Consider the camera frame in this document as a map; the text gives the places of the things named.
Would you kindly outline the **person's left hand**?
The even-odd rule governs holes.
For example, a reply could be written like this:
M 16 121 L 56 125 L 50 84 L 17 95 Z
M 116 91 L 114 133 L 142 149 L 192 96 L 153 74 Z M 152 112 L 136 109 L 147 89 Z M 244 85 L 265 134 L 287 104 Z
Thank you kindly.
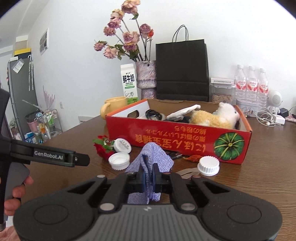
M 34 180 L 31 176 L 28 176 L 23 184 L 13 189 L 13 198 L 8 199 L 4 203 L 4 214 L 7 216 L 14 216 L 16 210 L 21 206 L 20 199 L 26 194 L 26 185 L 31 185 Z M 9 226 L 1 232 L 1 241 L 19 241 L 20 238 L 16 233 L 14 226 Z

